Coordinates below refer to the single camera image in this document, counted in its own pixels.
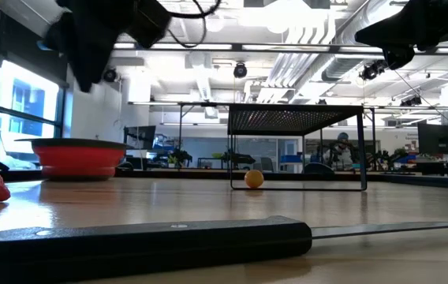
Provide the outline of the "white round ceiling lamp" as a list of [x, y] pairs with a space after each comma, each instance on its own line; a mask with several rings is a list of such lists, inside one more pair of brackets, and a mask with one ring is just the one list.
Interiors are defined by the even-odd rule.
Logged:
[[225, 26], [225, 17], [222, 15], [219, 9], [207, 15], [205, 17], [205, 20], [206, 20], [206, 29], [209, 32], [220, 32], [221, 30], [223, 30]]

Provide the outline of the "person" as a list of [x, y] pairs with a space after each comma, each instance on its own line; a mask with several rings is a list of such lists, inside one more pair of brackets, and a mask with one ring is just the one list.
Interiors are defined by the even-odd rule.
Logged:
[[333, 170], [353, 169], [353, 145], [349, 142], [349, 135], [347, 133], [339, 133], [336, 141], [328, 145], [328, 149], [323, 155], [323, 161]]

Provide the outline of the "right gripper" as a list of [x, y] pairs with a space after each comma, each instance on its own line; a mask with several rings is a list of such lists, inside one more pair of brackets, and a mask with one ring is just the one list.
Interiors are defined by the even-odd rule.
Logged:
[[400, 12], [356, 32], [355, 40], [368, 45], [360, 50], [382, 47], [388, 68], [399, 69], [412, 61], [414, 50], [448, 41], [448, 0], [409, 0]]

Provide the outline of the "silver ribbed ceiling duct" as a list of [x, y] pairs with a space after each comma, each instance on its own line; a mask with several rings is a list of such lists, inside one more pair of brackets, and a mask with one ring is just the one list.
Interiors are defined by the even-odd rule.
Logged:
[[[357, 45], [355, 34], [362, 28], [366, 28], [378, 21], [393, 16], [402, 10], [402, 5], [392, 5], [391, 2], [398, 0], [366, 0], [354, 16], [350, 17], [348, 23], [336, 32], [333, 43], [336, 45]], [[328, 67], [322, 71], [321, 78], [324, 81], [335, 82], [341, 80], [348, 71], [354, 69], [363, 61], [363, 58], [343, 58], [342, 54], [335, 54], [330, 59]]]

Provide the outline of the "long ceiling light bar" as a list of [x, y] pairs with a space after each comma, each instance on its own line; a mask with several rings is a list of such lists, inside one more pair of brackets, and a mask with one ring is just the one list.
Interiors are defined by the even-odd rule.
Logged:
[[[187, 48], [178, 43], [156, 43], [147, 50], [176, 51], [232, 51], [232, 52], [262, 52], [262, 53], [307, 53], [307, 54], [366, 54], [380, 55], [381, 50], [360, 50], [362, 46], [354, 45], [323, 45], [323, 44], [274, 44], [274, 43], [203, 43]], [[419, 55], [448, 56], [448, 46], [435, 47], [428, 51], [414, 51]]]

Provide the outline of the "red collapsible bowl grey rim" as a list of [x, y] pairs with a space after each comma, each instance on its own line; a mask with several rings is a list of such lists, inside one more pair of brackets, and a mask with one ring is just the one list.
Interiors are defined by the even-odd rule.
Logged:
[[77, 138], [19, 139], [30, 142], [42, 175], [53, 181], [108, 180], [125, 155], [127, 145]]

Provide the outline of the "black perforated metal shelf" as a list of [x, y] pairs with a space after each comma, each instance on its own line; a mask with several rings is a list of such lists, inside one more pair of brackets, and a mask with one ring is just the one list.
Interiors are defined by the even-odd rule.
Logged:
[[360, 188], [368, 188], [366, 152], [364, 149], [364, 108], [339, 105], [247, 104], [229, 105], [227, 134], [229, 137], [228, 172], [233, 184], [235, 165], [234, 147], [238, 136], [298, 136], [302, 140], [313, 132], [325, 129], [337, 122], [355, 116], [359, 153]]

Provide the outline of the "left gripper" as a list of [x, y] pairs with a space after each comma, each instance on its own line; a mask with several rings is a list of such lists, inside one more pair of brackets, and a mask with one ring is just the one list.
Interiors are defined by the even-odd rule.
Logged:
[[[133, 19], [133, 0], [55, 0], [63, 12], [44, 35], [44, 47], [69, 54], [73, 75], [82, 92], [102, 80], [118, 35]], [[87, 74], [82, 51], [91, 49]]]

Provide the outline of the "black computer monitor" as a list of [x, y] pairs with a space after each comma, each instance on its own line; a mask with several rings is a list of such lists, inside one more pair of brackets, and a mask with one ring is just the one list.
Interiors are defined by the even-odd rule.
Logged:
[[419, 124], [417, 130], [420, 153], [448, 155], [448, 125]]
[[128, 150], [151, 150], [155, 140], [154, 125], [124, 127], [124, 144]]

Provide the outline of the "small yellow orange fruit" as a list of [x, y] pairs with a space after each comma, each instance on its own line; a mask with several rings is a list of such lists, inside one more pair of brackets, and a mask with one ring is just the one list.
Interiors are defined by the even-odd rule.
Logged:
[[244, 181], [250, 189], [257, 189], [264, 183], [263, 173], [259, 170], [249, 170], [245, 174]]

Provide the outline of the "large window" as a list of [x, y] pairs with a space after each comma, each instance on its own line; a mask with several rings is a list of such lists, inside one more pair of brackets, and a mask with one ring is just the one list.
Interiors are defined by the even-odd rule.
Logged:
[[12, 62], [0, 65], [0, 163], [13, 170], [35, 170], [39, 157], [31, 139], [62, 135], [65, 91]]

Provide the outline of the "black handled kitchen knife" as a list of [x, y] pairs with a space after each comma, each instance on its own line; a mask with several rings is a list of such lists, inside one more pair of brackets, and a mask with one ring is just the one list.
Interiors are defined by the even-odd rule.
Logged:
[[0, 231], [0, 284], [58, 284], [276, 260], [318, 239], [448, 229], [448, 222], [310, 227], [285, 216]]

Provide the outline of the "black table frame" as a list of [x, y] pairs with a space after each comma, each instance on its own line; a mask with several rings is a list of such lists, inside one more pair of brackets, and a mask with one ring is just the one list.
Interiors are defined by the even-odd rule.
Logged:
[[[41, 170], [7, 170], [0, 171], [5, 182], [36, 181], [47, 179]], [[263, 175], [266, 181], [336, 181], [336, 182], [361, 182], [359, 174], [272, 174]], [[164, 170], [164, 171], [140, 171], [116, 169], [114, 178], [154, 178], [154, 179], [200, 179], [200, 180], [227, 180], [243, 181], [245, 173], [233, 172], [230, 175], [226, 171], [211, 170]], [[416, 176], [398, 174], [367, 174], [367, 183], [389, 182], [405, 185], [419, 185], [429, 187], [448, 188], [448, 177]]]

